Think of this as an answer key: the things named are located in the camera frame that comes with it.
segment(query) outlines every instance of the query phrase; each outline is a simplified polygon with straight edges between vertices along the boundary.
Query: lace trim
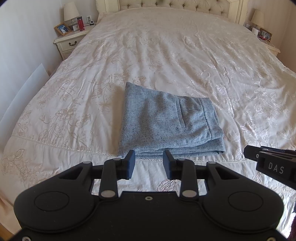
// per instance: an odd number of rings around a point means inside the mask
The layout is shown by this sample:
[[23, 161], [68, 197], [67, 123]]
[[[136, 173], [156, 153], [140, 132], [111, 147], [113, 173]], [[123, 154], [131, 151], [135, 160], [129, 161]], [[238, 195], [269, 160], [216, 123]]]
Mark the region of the lace trim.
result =
[[[68, 148], [68, 147], [62, 147], [62, 146], [48, 144], [48, 143], [45, 143], [45, 142], [37, 141], [37, 140], [30, 139], [30, 138], [27, 138], [27, 137], [21, 137], [21, 136], [18, 136], [18, 135], [12, 135], [12, 136], [13, 137], [18, 137], [18, 138], [21, 138], [21, 139], [25, 139], [25, 140], [28, 140], [28, 141], [36, 142], [36, 143], [39, 143], [39, 144], [42, 144], [42, 145], [47, 145], [47, 146], [51, 146], [51, 147], [54, 147], [54, 148], [63, 149], [63, 150], [80, 152], [80, 153], [88, 153], [88, 154], [93, 154], [93, 155], [117, 157], [117, 155], [113, 155], [113, 154], [109, 154], [109, 153], [77, 150], [77, 149], [72, 149], [72, 148]], [[144, 160], [144, 161], [151, 161], [151, 162], [162, 162], [162, 160], [145, 159], [145, 158], [140, 158], [140, 157], [137, 157], [137, 159], [141, 159], [141, 160]], [[216, 162], [218, 162], [218, 163], [229, 163], [229, 162], [238, 163], [238, 162], [245, 162], [245, 161], [250, 161], [250, 160], [244, 158], [244, 159], [240, 159], [240, 160], [221, 160], [221, 161], [216, 161]], [[194, 163], [207, 163], [207, 161], [199, 161], [199, 160], [197, 160], [197, 161], [194, 161]]]

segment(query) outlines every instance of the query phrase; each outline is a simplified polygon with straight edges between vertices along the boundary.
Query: tufted headboard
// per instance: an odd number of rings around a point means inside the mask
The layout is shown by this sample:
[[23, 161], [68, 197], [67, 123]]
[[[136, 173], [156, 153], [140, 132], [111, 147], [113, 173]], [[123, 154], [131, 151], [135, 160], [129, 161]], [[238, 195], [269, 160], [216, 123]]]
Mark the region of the tufted headboard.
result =
[[243, 25], [249, 0], [96, 0], [101, 12], [118, 12], [135, 7], [172, 7], [206, 12], [228, 18]]

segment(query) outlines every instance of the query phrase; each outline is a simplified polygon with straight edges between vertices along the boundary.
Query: bedspread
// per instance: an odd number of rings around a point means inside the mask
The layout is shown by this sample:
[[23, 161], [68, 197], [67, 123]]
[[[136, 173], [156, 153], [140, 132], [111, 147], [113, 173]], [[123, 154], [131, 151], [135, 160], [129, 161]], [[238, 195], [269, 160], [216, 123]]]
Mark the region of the bedspread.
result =
[[[243, 149], [295, 149], [295, 80], [248, 29], [215, 15], [165, 7], [107, 14], [24, 110], [0, 163], [0, 193], [13, 203], [24, 189], [71, 166], [116, 156], [129, 81], [210, 98], [226, 152], [193, 160], [220, 162], [276, 191], [285, 204], [278, 230], [288, 236], [295, 191], [258, 173]], [[133, 178], [118, 185], [168, 191], [179, 182], [167, 180], [161, 162], [137, 159]]]

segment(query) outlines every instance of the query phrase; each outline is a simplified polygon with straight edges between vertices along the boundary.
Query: picture frame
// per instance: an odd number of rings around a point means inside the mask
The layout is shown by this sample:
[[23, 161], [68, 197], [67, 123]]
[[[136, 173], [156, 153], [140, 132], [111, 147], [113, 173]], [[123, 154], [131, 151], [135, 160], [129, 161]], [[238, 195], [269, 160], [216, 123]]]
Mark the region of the picture frame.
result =
[[54, 29], [59, 32], [62, 36], [67, 35], [68, 33], [72, 32], [69, 26], [65, 23], [60, 23], [58, 26], [55, 26]]
[[258, 34], [258, 37], [264, 41], [268, 41], [270, 42], [271, 41], [271, 37], [272, 37], [272, 33], [266, 31], [265, 29], [263, 28], [260, 28], [260, 32]]

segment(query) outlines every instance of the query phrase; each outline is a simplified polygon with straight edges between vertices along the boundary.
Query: drawer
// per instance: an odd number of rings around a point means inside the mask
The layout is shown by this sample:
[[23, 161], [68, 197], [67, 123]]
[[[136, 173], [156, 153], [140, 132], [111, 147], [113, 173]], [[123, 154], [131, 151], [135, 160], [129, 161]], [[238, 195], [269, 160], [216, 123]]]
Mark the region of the drawer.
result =
[[72, 54], [72, 51], [64, 53], [65, 59], [67, 59], [71, 54]]
[[70, 39], [70, 40], [60, 42], [62, 50], [67, 51], [67, 50], [75, 49], [84, 37], [85, 36], [81, 36], [75, 39]]

